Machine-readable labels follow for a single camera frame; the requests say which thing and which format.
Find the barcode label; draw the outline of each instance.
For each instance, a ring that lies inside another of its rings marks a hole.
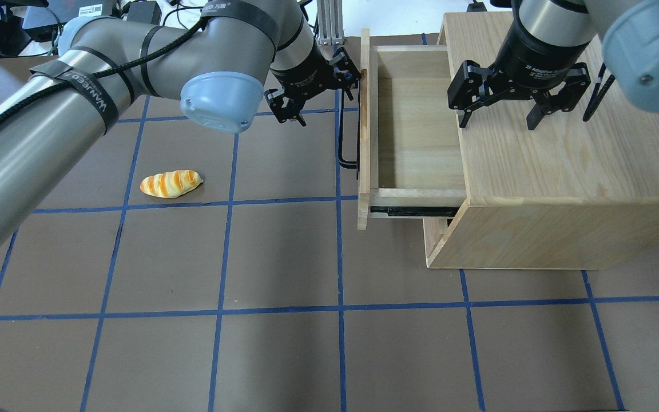
[[[103,5],[83,6],[78,9],[79,17],[91,17],[103,14]]]

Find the white label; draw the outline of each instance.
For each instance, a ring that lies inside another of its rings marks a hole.
[[[83,6],[78,9],[78,17],[91,17],[103,14],[103,5]]]

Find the toy bread roll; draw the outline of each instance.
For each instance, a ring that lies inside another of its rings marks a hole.
[[[157,173],[141,180],[139,189],[149,196],[173,199],[198,187],[203,180],[194,170]]]

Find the open drawer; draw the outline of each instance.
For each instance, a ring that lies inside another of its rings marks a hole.
[[[466,198],[445,45],[361,38],[358,229],[368,217],[454,216]]]

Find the black box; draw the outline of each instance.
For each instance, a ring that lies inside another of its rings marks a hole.
[[[131,2],[126,21],[158,25],[162,20],[162,10],[157,2]]]
[[[50,0],[50,13],[44,7],[27,7],[22,29],[36,42],[53,39],[57,29],[57,16],[65,24],[78,16],[118,16],[117,0]]]

